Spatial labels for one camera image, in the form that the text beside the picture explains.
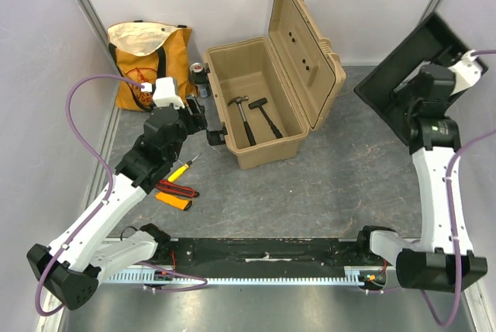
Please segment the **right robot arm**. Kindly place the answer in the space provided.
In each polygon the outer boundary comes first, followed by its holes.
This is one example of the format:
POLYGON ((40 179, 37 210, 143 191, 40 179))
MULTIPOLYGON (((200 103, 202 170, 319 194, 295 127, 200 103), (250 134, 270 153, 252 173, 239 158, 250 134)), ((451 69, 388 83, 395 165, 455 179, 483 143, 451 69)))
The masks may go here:
POLYGON ((393 261, 405 289, 455 292, 487 274, 487 259, 474 254, 464 225, 459 190, 458 125, 446 116, 453 97, 481 77, 475 64, 425 64, 402 83, 377 68, 356 93, 408 146, 418 176, 422 233, 414 245, 393 231, 373 230, 355 245, 356 259, 393 261))

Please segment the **black tool tray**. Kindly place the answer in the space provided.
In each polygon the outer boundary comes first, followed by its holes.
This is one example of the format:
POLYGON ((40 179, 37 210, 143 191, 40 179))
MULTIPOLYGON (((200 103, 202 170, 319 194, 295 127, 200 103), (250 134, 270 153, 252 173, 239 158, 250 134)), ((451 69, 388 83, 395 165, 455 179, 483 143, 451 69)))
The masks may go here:
MULTIPOLYGON (((404 111, 393 103, 391 92, 401 83, 415 77, 421 66, 437 64, 448 68, 469 50, 449 24, 437 12, 432 12, 354 91, 381 117, 397 138, 408 146, 410 153, 421 148, 431 150, 434 147, 458 150, 461 147, 460 131, 446 112, 443 119, 414 118, 412 123, 406 123, 404 111)), ((483 76, 488 66, 479 57, 476 62, 482 66, 483 76)), ((448 108, 465 91, 451 95, 448 108)))

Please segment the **tan plastic tool box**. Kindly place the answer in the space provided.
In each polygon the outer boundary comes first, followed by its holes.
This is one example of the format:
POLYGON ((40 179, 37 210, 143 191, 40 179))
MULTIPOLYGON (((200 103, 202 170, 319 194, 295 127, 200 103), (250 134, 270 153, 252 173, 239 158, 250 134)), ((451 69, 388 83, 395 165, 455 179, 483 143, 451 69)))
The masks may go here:
POLYGON ((324 124, 346 80, 339 55, 305 0, 274 0, 267 36, 210 47, 204 62, 226 147, 243 170, 294 157, 308 134, 324 124), (237 105, 227 106, 244 95, 255 146, 249 144, 237 105), (281 139, 259 109, 248 107, 263 97, 281 139))

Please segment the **black rubber mallet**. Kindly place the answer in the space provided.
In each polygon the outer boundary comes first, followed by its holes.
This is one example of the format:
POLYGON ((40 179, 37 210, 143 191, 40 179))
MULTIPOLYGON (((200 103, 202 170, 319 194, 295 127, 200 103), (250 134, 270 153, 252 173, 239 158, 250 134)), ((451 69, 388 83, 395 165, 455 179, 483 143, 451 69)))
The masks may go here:
POLYGON ((267 121, 270 129, 272 130, 273 134, 277 139, 281 139, 283 137, 281 131, 277 128, 277 126, 274 124, 274 122, 271 120, 271 118, 268 116, 266 110, 264 109, 264 105, 267 104, 267 98, 263 97, 261 99, 258 99, 256 101, 251 102, 248 107, 249 109, 259 109, 267 121))

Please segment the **yellow handle screwdriver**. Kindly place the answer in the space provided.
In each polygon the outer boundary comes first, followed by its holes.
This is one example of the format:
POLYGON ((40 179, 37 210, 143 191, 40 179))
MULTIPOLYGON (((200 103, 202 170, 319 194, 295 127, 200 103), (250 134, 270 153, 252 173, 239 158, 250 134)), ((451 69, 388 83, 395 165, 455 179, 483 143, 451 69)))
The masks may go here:
POLYGON ((182 164, 176 171, 174 171, 168 178, 167 181, 170 183, 174 183, 177 181, 191 166, 192 164, 201 157, 201 154, 196 155, 191 160, 182 164))

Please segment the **claw hammer black grip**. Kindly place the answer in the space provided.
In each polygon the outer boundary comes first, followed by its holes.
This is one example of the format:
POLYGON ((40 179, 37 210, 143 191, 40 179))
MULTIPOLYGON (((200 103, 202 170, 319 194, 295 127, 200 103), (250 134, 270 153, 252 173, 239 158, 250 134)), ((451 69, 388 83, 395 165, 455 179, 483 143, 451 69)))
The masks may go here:
POLYGON ((227 106, 231 106, 233 104, 236 104, 237 105, 238 110, 239 110, 239 113, 240 113, 241 118, 242 118, 242 121, 243 121, 244 130, 246 132, 246 137, 247 137, 247 139, 249 141, 249 144, 250 144, 250 146, 255 146, 257 143, 255 141, 255 137, 253 135, 253 131, 251 130, 251 127, 250 127, 250 125, 249 125, 249 123, 247 121, 245 112, 243 110, 243 105, 242 105, 242 103, 243 102, 246 102, 248 99, 249 99, 249 97, 247 95, 236 96, 235 98, 230 99, 228 101, 227 106))

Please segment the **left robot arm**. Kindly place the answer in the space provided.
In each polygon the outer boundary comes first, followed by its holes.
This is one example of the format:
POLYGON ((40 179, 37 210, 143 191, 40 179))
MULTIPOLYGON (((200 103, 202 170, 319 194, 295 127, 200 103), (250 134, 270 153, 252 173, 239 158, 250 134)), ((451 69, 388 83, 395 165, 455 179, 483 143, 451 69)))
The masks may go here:
POLYGON ((117 244, 100 245, 124 215, 167 176, 186 138, 207 127, 205 108, 192 95, 179 106, 171 100, 156 104, 131 150, 114 171, 105 171, 108 183, 93 203, 58 238, 28 250, 26 258, 38 281, 35 306, 39 315, 50 315, 40 302, 44 289, 61 307, 76 310, 115 273, 146 260, 156 265, 167 261, 171 254, 168 236, 153 224, 117 244))

